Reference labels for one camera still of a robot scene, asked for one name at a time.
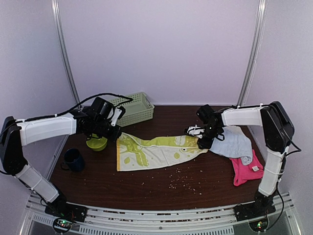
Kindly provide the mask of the green patterned towel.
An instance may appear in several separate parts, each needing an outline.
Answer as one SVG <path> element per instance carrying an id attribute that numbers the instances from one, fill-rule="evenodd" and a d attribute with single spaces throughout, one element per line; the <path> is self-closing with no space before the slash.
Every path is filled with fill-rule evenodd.
<path id="1" fill-rule="evenodd" d="M 151 170 L 178 165 L 207 153 L 198 138 L 191 136 L 156 137 L 143 140 L 122 133 L 116 142 L 117 171 Z"/>

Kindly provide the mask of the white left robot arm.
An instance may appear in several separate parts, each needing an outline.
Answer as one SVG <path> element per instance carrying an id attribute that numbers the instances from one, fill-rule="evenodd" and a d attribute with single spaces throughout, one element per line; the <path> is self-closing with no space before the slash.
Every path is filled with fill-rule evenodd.
<path id="1" fill-rule="evenodd" d="M 15 120 L 7 117 L 0 134 L 2 173 L 12 175 L 25 183 L 51 203 L 51 209 L 59 217 L 66 217 L 70 213 L 69 204 L 61 199 L 59 190 L 29 163 L 22 148 L 38 141 L 75 134 L 95 134 L 116 141 L 121 135 L 121 128 L 116 123 L 123 114 L 123 111 L 115 109 L 110 112 L 109 118 L 93 117 L 82 111 L 70 111 L 60 116 L 52 115 L 40 119 Z"/>

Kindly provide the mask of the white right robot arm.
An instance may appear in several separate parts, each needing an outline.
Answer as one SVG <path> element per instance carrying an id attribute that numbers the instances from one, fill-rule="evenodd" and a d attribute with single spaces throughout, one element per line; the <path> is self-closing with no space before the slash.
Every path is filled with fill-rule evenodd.
<path id="1" fill-rule="evenodd" d="M 213 140 L 225 140 L 224 127 L 260 126 L 267 147 L 267 160 L 258 192 L 266 197 L 276 191 L 276 184 L 283 174 L 284 158 L 295 133 L 294 125 L 279 101 L 254 106 L 230 106 L 215 111 L 206 104 L 197 110 L 203 126 L 189 126 L 186 135 L 198 138 L 198 147 L 209 149 Z"/>

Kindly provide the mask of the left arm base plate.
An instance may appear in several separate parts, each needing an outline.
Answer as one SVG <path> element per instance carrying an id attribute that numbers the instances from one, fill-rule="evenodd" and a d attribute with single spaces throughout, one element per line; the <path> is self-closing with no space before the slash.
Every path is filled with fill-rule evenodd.
<path id="1" fill-rule="evenodd" d="M 46 214 L 50 214 L 75 222 L 84 222 L 87 212 L 88 212 L 87 207 L 69 203 L 66 204 L 66 208 L 63 212 L 59 212 L 56 209 L 52 209 L 52 206 L 46 206 L 45 208 Z"/>

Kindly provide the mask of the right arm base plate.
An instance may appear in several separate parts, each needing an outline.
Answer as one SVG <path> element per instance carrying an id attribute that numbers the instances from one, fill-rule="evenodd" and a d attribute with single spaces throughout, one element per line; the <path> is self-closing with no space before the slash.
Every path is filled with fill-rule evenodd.
<path id="1" fill-rule="evenodd" d="M 247 204 L 237 204 L 234 208 L 234 214 L 237 221 L 251 220 L 258 217 L 265 217 L 270 213 L 276 212 L 276 208 L 274 205 L 269 205 L 266 208 L 258 208 L 256 207 L 255 202 L 247 203 Z"/>

